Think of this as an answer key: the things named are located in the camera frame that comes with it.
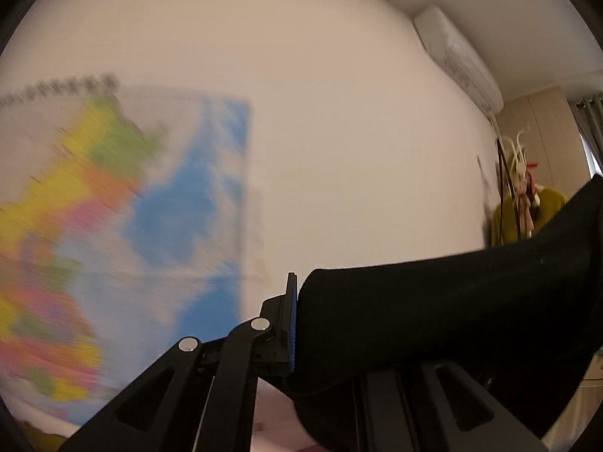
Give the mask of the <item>beige wardrobe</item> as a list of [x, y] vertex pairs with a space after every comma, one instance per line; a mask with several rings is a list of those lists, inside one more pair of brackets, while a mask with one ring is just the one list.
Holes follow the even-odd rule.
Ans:
[[497, 115], [502, 135], [525, 149], [537, 183], [570, 198], [591, 179], [579, 128], [565, 95], [549, 88], [505, 103]]

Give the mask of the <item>white air conditioner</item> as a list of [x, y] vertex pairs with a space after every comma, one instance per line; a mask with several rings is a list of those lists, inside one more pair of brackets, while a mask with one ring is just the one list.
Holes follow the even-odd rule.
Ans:
[[498, 83], [452, 20], [437, 5], [429, 5], [413, 23], [426, 53], [485, 116], [497, 115], [504, 106]]

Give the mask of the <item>black garment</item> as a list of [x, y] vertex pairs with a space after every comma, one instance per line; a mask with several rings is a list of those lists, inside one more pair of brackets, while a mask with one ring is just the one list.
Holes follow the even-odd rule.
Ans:
[[325, 449], [369, 451], [369, 377], [456, 365], [543, 443], [601, 344], [594, 177], [529, 240], [312, 272], [297, 302], [293, 402]]

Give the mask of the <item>colourful wall map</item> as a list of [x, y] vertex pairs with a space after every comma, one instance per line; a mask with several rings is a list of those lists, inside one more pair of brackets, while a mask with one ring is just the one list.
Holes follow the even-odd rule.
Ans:
[[113, 76], [1, 98], [1, 395], [67, 435], [239, 321], [250, 103]]

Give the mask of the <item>grey curtain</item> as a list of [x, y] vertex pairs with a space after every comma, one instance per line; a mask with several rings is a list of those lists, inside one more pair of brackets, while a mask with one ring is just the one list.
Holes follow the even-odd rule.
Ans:
[[602, 174], [602, 92], [584, 96], [579, 101], [570, 101], [569, 105], [580, 135], [584, 138], [597, 164], [598, 173]]

